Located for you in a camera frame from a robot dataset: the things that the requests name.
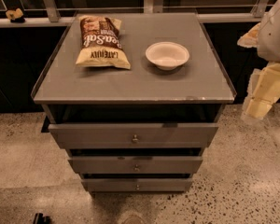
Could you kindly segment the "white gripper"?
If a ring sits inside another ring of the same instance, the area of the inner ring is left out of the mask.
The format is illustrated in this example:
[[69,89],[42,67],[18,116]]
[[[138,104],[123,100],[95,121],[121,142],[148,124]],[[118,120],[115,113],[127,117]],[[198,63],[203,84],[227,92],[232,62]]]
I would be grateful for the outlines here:
[[[243,48],[258,46],[260,23],[242,35],[237,45]],[[268,114],[280,98],[280,63],[269,62],[262,70],[255,69],[250,76],[247,96],[242,106],[241,120],[254,124]]]

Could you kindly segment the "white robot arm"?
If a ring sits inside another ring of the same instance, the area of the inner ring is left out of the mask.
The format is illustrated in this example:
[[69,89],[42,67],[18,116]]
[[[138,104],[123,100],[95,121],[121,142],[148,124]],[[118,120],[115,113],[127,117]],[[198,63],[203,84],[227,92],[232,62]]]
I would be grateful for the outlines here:
[[280,99],[280,0],[239,38],[237,45],[256,48],[258,56],[268,62],[263,69],[253,70],[242,106],[242,121],[254,124],[263,120]]

